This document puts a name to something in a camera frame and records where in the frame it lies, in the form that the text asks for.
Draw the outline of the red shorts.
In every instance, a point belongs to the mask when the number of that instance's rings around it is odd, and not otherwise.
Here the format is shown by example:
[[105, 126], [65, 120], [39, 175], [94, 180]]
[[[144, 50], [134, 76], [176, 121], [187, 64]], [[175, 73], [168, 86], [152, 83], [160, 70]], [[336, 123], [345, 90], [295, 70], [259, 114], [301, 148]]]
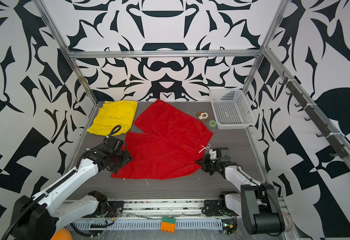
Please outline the red shorts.
[[168, 180], [192, 175], [213, 133], [196, 118], [161, 100], [142, 112], [128, 132], [125, 147], [133, 160], [112, 174], [119, 179]]

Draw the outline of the yellow shorts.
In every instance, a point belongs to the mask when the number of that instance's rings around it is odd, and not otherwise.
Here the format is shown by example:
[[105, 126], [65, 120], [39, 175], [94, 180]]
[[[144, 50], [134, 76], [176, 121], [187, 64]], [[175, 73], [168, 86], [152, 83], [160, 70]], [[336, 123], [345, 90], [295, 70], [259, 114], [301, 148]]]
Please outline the yellow shorts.
[[87, 132], [98, 136], [107, 136], [114, 127], [120, 125], [121, 129], [113, 136], [125, 134], [133, 125], [137, 108], [138, 103], [135, 101], [105, 101]]

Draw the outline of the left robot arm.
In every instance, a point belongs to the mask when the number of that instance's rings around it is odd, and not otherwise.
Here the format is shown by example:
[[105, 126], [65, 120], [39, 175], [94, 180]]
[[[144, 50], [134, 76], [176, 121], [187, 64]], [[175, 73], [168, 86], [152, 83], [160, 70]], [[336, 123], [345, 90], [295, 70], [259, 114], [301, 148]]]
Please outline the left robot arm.
[[11, 224], [3, 239], [50, 240], [65, 226], [87, 215], [104, 215], [108, 198], [97, 191], [63, 206], [63, 202], [82, 184], [102, 170], [113, 174], [133, 160], [125, 142], [114, 137], [87, 150], [77, 165], [60, 179], [32, 197], [22, 196], [13, 208]]

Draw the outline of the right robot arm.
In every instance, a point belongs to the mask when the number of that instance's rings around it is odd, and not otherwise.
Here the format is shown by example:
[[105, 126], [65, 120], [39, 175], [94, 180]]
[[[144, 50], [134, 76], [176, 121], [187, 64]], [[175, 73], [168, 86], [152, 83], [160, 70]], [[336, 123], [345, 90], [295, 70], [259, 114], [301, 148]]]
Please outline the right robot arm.
[[243, 167], [231, 160], [228, 148], [204, 147], [202, 159], [196, 161], [202, 171], [220, 174], [236, 187], [236, 191], [221, 192], [215, 205], [205, 204], [204, 215], [223, 215], [233, 222], [242, 219], [248, 234], [280, 236], [286, 224], [275, 188], [254, 180]]

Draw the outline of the green tape roll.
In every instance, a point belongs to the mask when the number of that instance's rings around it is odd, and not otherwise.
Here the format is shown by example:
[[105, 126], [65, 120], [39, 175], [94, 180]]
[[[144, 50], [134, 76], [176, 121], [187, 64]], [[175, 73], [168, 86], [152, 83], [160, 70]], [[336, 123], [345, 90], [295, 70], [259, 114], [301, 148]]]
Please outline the green tape roll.
[[210, 125], [210, 127], [216, 127], [217, 126], [217, 122], [216, 121], [214, 121], [214, 120], [211, 120], [210, 122], [209, 122], [209, 125]]

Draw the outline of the brown white plush toy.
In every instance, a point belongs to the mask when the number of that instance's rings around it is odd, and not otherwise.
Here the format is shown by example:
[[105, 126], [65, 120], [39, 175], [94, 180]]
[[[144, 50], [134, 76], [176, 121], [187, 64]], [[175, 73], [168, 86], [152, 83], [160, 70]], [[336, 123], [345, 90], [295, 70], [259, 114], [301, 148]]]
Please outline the brown white plush toy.
[[207, 112], [197, 112], [197, 117], [200, 121], [205, 122], [210, 118]]

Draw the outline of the white plastic basket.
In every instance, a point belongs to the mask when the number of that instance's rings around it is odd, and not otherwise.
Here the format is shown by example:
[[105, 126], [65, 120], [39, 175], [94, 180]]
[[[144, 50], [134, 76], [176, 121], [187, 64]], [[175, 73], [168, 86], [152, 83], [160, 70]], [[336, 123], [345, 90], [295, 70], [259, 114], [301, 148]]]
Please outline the white plastic basket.
[[218, 129], [245, 129], [256, 123], [251, 105], [242, 90], [213, 89], [209, 96]]

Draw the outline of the green circuit board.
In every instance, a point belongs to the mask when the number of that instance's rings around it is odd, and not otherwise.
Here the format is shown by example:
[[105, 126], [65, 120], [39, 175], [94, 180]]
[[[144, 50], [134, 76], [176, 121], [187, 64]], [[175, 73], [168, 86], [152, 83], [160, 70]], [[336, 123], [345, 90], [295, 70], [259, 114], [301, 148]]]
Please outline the green circuit board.
[[236, 232], [238, 227], [237, 222], [233, 220], [223, 219], [222, 220], [222, 229], [223, 233], [226, 235], [232, 235]]

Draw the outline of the orange green toy block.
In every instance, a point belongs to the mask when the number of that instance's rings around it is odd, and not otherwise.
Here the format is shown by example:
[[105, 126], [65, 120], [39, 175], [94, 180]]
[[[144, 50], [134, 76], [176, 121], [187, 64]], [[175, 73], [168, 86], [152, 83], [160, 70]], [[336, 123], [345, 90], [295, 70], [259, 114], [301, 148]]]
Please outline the orange green toy block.
[[167, 233], [174, 233], [176, 228], [176, 219], [162, 217], [161, 231]]

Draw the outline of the orange shark plush toy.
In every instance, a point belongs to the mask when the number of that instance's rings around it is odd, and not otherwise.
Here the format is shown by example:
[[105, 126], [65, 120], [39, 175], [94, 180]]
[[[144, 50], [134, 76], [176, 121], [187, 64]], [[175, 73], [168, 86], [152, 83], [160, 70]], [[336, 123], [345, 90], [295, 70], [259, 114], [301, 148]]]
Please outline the orange shark plush toy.
[[72, 240], [72, 234], [66, 228], [62, 228], [57, 233], [53, 235], [51, 240]]

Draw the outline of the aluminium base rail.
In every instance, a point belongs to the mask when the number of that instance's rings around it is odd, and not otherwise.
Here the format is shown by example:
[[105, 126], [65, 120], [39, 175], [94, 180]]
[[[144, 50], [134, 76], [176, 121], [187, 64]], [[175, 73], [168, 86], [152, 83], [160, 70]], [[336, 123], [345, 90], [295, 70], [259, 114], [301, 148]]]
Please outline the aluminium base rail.
[[79, 200], [86, 212], [82, 217], [110, 222], [113, 218], [136, 217], [140, 219], [156, 219], [159, 217], [237, 217], [231, 210], [224, 210], [223, 204], [217, 199], [108, 199], [104, 210], [94, 210], [88, 207], [85, 200]]

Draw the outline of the grey wall hook rack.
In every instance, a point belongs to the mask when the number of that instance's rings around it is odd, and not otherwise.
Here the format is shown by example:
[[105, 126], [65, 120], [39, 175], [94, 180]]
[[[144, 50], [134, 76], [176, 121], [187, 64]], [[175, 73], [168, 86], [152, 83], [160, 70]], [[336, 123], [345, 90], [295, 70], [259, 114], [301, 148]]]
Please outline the grey wall hook rack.
[[340, 157], [341, 159], [348, 157], [349, 153], [345, 149], [345, 144], [342, 144], [336, 137], [336, 135], [339, 135], [339, 133], [331, 131], [329, 124], [325, 123], [323, 120], [324, 114], [321, 113], [318, 105], [315, 103], [310, 103], [309, 97], [303, 92], [302, 89], [298, 88], [298, 81], [296, 79], [289, 79], [287, 76], [285, 76], [285, 72], [283, 72], [283, 81], [279, 84], [285, 85], [290, 91], [287, 93], [287, 95], [293, 96], [298, 101], [298, 104], [295, 104], [295, 107], [301, 108], [306, 112], [308, 118], [305, 118], [305, 121], [312, 121], [318, 128], [320, 134], [316, 134], [317, 138], [325, 138], [333, 148], [335, 152], [331, 153], [330, 155], [332, 157]]

